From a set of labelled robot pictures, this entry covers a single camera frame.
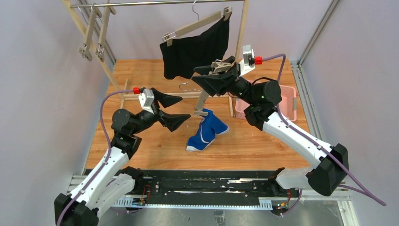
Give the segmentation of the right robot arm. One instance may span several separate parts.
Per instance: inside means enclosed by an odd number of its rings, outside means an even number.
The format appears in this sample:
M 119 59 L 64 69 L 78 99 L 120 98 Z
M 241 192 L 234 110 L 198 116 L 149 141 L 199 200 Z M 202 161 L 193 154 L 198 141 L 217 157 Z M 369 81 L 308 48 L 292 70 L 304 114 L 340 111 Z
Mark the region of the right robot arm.
M 268 77 L 254 81 L 245 79 L 260 59 L 236 62 L 234 57 L 217 60 L 211 65 L 195 67 L 192 80 L 210 96 L 232 94 L 248 104 L 244 110 L 247 122 L 271 134 L 300 154 L 307 168 L 277 169 L 268 183 L 273 193 L 291 188 L 311 188 L 320 195 L 330 196 L 347 176 L 348 153 L 342 144 L 331 145 L 284 116 L 279 108 L 282 101 L 279 82 Z

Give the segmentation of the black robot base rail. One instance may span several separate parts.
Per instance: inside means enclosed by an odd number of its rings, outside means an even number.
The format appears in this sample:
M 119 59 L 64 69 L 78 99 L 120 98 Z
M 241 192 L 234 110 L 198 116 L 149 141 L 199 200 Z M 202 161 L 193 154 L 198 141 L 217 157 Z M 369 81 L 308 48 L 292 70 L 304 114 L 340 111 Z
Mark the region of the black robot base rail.
M 215 210 L 277 210 L 293 206 L 296 200 L 326 202 L 325 197 L 311 189 L 299 192 L 273 191 L 270 170 L 142 170 L 142 185 L 122 195 L 112 204 L 113 208 L 129 211 L 157 209 L 215 209 Z

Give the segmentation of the beige hanger with cream underwear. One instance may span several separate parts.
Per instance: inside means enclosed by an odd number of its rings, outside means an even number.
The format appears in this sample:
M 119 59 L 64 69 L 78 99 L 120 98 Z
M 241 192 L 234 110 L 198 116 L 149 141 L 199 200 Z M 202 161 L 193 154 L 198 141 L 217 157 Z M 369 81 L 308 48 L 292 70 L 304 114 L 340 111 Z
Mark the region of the beige hanger with cream underwear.
M 101 25 L 100 33 L 99 33 L 98 46 L 96 48 L 96 55 L 101 62 L 104 62 L 106 33 L 107 33 L 109 19 L 110 19 L 111 14 L 115 15 L 116 10 L 111 6 L 105 7 L 104 11 L 103 11 L 103 17 L 102 17 L 102 25 Z

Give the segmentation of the beige hanger with blue underwear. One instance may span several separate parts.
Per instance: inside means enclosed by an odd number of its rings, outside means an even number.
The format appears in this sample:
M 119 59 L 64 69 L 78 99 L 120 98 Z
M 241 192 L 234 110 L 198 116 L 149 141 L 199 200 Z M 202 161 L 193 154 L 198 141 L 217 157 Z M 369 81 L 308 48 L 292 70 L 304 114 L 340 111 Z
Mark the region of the beige hanger with blue underwear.
M 206 99 L 209 97 L 209 94 L 202 90 L 199 94 L 199 98 L 198 101 L 194 107 L 194 115 L 196 116 L 208 116 L 208 112 L 203 111 L 204 109 L 204 105 L 205 105 L 205 101 Z

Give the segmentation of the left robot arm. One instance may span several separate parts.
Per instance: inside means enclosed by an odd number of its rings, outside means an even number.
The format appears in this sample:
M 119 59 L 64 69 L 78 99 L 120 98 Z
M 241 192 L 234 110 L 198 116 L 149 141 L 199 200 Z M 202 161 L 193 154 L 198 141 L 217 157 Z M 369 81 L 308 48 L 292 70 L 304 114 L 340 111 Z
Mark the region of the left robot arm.
M 114 136 L 107 140 L 107 151 L 85 179 L 68 194 L 59 194 L 54 201 L 57 226 L 96 226 L 102 216 L 122 196 L 144 187 L 140 169 L 123 166 L 137 152 L 142 139 L 136 134 L 159 122 L 173 132 L 190 114 L 168 114 L 161 110 L 182 101 L 182 97 L 159 92 L 155 88 L 133 88 L 128 93 L 138 95 L 139 113 L 121 108 L 112 116 Z

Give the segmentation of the blue underwear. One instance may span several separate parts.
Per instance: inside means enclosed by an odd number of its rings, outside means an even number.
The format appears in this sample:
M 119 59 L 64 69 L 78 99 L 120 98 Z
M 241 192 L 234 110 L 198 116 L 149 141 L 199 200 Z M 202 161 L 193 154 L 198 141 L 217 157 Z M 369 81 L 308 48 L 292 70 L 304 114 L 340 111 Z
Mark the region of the blue underwear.
M 196 134 L 191 136 L 187 142 L 186 151 L 202 151 L 215 141 L 217 135 L 222 135 L 229 131 L 229 127 L 213 111 L 206 108 L 203 111 L 208 114 L 202 116 Z

